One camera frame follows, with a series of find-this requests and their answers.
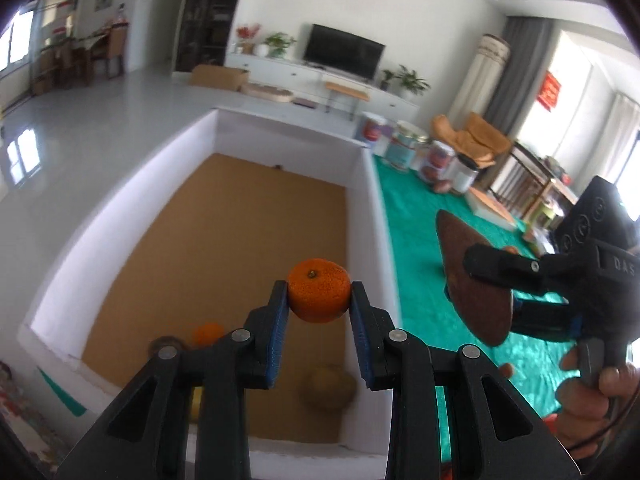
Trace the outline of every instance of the metal screw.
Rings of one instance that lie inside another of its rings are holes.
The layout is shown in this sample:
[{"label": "metal screw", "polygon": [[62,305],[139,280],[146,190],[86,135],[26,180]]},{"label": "metal screw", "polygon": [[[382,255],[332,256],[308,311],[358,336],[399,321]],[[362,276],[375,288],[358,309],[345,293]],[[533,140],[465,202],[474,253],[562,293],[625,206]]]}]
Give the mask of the metal screw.
[{"label": "metal screw", "polygon": [[480,349],[475,345],[464,345],[462,353],[469,359],[478,359],[480,357]]},{"label": "metal screw", "polygon": [[244,328],[239,328],[238,330],[234,330],[231,335],[231,339],[233,339],[236,343],[241,343],[246,341],[251,337],[251,332],[245,330]]},{"label": "metal screw", "polygon": [[158,350],[158,357],[161,359],[173,359],[178,355],[178,351],[173,346],[163,346]]},{"label": "metal screw", "polygon": [[391,332],[389,332],[389,339],[391,339],[391,341],[401,343],[402,341],[406,341],[406,338],[406,332],[404,330],[400,330],[399,328],[395,328]]}]

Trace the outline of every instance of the tall beige cylinder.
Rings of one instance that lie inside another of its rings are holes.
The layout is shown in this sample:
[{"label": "tall beige cylinder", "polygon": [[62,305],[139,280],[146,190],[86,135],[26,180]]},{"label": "tall beige cylinder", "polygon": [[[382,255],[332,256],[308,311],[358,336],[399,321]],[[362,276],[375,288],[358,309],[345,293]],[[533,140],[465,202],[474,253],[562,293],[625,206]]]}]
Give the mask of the tall beige cylinder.
[{"label": "tall beige cylinder", "polygon": [[485,34],[480,39],[478,54],[447,114],[456,130],[465,126],[466,118],[471,112],[484,114],[500,81],[510,51],[504,40],[491,34]]}]

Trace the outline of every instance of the triangular cutout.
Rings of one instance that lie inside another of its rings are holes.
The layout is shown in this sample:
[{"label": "triangular cutout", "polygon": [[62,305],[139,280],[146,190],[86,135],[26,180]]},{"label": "triangular cutout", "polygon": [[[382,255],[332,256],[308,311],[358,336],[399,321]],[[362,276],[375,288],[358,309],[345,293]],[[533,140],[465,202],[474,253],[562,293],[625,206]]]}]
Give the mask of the triangular cutout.
[{"label": "triangular cutout", "polygon": [[155,378],[150,377],[136,391],[129,402],[120,410],[107,427],[107,436],[140,442],[145,434],[146,418],[149,415],[151,402],[154,400]]},{"label": "triangular cutout", "polygon": [[494,378],[483,377],[482,387],[498,440],[505,442],[531,433],[533,430],[531,423]]}]

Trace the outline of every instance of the television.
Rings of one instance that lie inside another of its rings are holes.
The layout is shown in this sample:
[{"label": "television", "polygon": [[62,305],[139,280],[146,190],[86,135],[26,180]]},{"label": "television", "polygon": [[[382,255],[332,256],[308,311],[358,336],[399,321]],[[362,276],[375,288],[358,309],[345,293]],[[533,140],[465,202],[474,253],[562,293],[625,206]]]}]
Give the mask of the television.
[{"label": "television", "polygon": [[342,30],[314,25],[304,61],[373,79],[385,46]]}]

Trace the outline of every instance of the dark wooden cabinet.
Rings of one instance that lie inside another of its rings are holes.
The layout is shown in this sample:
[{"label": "dark wooden cabinet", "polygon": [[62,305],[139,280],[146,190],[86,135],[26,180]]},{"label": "dark wooden cabinet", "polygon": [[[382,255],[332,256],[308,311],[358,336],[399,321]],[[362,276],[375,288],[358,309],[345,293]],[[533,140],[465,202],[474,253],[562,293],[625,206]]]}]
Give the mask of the dark wooden cabinet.
[{"label": "dark wooden cabinet", "polygon": [[186,0],[174,70],[198,64],[222,65],[238,0]]}]

